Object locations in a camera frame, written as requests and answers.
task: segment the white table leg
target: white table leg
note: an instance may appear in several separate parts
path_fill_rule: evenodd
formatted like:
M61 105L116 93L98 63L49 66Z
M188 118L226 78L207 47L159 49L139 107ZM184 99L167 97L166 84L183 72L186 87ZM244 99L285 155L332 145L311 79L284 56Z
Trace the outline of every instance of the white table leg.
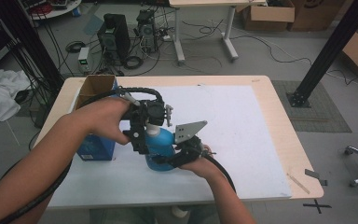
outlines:
M179 25L180 25L180 19L179 19L179 7L175 9L175 35L173 37L173 44L175 45L176 55L178 58L178 63L184 63L185 62L185 54L182 50L182 44L180 43L179 38Z
M234 20L234 13L235 13L235 7L230 7L228 11L226 32L222 33L223 42L225 43L231 55L231 61L234 61L239 58L237 51L234 49L234 46L232 46L231 40L229 39L229 34L231 32L231 27L232 27L232 21Z

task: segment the black tape mark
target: black tape mark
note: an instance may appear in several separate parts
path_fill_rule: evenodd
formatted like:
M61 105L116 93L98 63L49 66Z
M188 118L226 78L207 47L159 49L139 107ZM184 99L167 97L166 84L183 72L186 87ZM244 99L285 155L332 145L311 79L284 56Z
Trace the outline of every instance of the black tape mark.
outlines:
M312 176L313 178L319 179L319 174L311 170L305 169L305 175Z
M327 180L319 180L322 186L327 186Z
M305 169L305 175L309 175L313 178L316 178L319 180L319 183L321 183L322 186L327 186L327 180L321 180L318 173Z
M326 204L318 204L318 201L316 201L316 199L314 199L313 201L315 201L315 204L312 203L303 203L303 206L305 207L316 207L318 209L319 214L322 213L321 208L332 208L330 205L326 205Z

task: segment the blue spray bottle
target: blue spray bottle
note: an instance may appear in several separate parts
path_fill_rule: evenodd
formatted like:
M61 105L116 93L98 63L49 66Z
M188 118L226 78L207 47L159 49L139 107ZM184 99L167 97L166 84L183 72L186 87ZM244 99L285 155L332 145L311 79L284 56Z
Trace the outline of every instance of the blue spray bottle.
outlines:
M173 169L168 163L157 164L154 160L159 157L171 157L173 149L173 134L157 125L146 124L145 142L149 154L145 155L147 165L154 171L169 171Z

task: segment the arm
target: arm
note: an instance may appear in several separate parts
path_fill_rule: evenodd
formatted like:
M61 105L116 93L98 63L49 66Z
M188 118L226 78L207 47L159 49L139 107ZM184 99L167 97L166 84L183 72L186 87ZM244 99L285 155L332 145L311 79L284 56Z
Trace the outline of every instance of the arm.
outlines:
M0 219L39 196L61 174L89 133L127 144L118 124L129 102L106 98L62 116L37 144L0 181Z
M221 223L255 223L249 210L243 205L220 170L205 158L185 164L181 169L203 177L211 187Z

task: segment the white cloth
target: white cloth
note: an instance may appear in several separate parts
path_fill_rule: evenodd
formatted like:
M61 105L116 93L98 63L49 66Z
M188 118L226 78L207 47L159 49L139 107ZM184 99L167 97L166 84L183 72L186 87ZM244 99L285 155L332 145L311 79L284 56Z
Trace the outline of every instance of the white cloth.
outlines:
M26 90L30 85L23 71L0 70L0 121L9 119L20 110L14 98L17 92Z

